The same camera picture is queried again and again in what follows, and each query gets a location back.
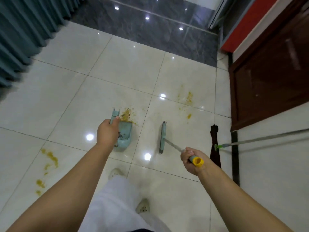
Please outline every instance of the curtain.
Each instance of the curtain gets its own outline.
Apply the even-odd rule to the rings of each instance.
[[[81,0],[0,0],[0,88],[20,79],[29,57],[46,46]]]

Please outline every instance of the person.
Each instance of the person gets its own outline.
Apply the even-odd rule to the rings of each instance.
[[[55,185],[37,199],[7,230],[36,231],[170,231],[150,214],[146,199],[114,169],[108,183],[93,197],[107,158],[118,139],[119,117],[98,127],[97,143]],[[195,167],[189,157],[204,160]],[[199,177],[229,231],[291,232],[283,222],[237,186],[203,152],[186,147],[180,155],[188,172]]]

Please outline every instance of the foot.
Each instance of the foot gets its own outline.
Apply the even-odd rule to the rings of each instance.
[[[150,206],[148,199],[142,199],[141,202],[138,204],[136,210],[138,214],[143,212],[150,212]]]
[[[119,168],[115,168],[109,174],[108,180],[111,180],[116,175],[123,176],[124,174],[123,174],[123,172]]]

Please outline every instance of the brown wooden door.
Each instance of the brown wooden door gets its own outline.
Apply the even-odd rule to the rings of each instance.
[[[232,130],[309,101],[309,4],[291,4],[289,19],[230,68]]]

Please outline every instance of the right arm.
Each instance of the right arm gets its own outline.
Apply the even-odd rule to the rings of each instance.
[[[191,155],[202,158],[204,165],[195,167],[189,161]],[[198,176],[229,231],[293,232],[270,211],[237,186],[203,152],[187,147],[186,152],[181,154],[181,160],[188,172]]]

